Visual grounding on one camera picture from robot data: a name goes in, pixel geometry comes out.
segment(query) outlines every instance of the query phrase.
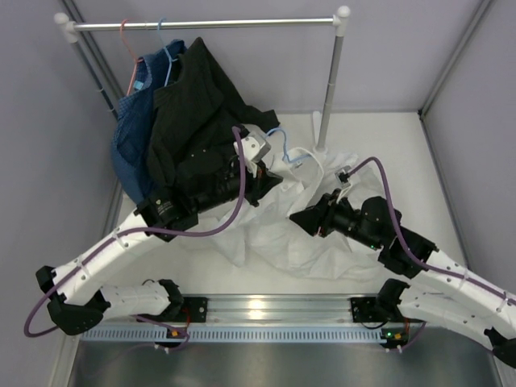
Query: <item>metal floor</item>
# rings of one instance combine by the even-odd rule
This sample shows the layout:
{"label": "metal floor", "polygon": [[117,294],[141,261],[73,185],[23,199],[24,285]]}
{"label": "metal floor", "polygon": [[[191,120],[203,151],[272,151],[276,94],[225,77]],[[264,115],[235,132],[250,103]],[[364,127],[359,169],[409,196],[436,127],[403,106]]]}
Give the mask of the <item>metal floor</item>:
{"label": "metal floor", "polygon": [[131,346],[81,343],[69,387],[501,386],[481,346],[432,328],[402,355],[364,344],[193,343],[169,355],[142,347],[86,376]]}

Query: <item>clothing tag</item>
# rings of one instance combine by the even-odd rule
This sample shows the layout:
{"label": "clothing tag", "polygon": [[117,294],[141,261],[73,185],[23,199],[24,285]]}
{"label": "clothing tag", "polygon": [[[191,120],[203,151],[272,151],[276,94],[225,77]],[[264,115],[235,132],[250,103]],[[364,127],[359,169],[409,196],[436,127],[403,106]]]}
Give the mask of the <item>clothing tag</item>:
{"label": "clothing tag", "polygon": [[142,81],[135,81],[134,88],[135,90],[141,90],[144,87],[144,83]]}

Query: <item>dark blue shirt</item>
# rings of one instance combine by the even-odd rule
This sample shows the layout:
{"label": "dark blue shirt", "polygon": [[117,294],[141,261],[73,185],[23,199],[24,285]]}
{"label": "dark blue shirt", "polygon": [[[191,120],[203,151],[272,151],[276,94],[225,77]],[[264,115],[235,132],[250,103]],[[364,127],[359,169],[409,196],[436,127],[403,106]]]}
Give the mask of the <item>dark blue shirt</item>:
{"label": "dark blue shirt", "polygon": [[[170,56],[186,51],[182,40],[167,46]],[[136,91],[119,101],[119,124],[111,142],[111,159],[124,191],[136,204],[155,188],[146,159],[152,132],[153,94],[164,86],[169,59],[164,49],[143,56],[136,70]]]}

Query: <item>wall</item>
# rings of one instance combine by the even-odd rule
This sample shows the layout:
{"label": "wall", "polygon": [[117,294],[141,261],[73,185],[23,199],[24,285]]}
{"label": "wall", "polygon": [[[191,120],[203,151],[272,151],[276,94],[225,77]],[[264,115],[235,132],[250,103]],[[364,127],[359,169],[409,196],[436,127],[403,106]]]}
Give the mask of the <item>wall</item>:
{"label": "wall", "polygon": [[[23,336],[35,271],[100,236],[114,120],[52,21],[54,2],[0,0],[0,385],[47,385],[57,333]],[[49,327],[43,310],[33,331]]]}
{"label": "wall", "polygon": [[472,268],[516,292],[516,2],[498,0],[427,116]]}
{"label": "wall", "polygon": [[[337,110],[421,107],[479,0],[76,0],[91,23],[328,17],[351,7],[344,40]],[[202,36],[245,100],[282,111],[320,109],[331,60],[331,27],[164,31],[190,44]],[[114,31],[98,38],[120,83],[131,57]],[[156,31],[129,31],[139,55],[160,48]]]}

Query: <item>white cloth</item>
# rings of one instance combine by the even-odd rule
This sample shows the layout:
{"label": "white cloth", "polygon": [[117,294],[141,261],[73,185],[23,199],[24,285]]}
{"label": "white cloth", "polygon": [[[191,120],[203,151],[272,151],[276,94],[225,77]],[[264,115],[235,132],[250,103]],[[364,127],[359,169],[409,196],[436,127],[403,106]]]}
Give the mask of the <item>white cloth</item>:
{"label": "white cloth", "polygon": [[[291,159],[306,151],[294,148]],[[381,270],[376,262],[377,253],[348,241],[334,232],[326,238],[306,234],[288,216],[313,205],[324,193],[331,193],[340,186],[335,172],[357,161],[357,155],[339,153],[332,158],[316,155],[302,162],[286,164],[283,154],[276,154],[270,171],[283,177],[260,200],[258,207],[243,204],[237,219],[222,233],[210,238],[188,240],[180,238],[184,248],[214,248],[232,264],[243,266],[249,254],[257,254],[275,268],[285,270],[296,277],[347,278],[369,281]],[[382,195],[381,184],[372,171],[364,168],[352,177],[348,196],[355,208],[371,196]],[[222,224],[233,211],[235,202],[202,214],[195,230],[207,231]]]}

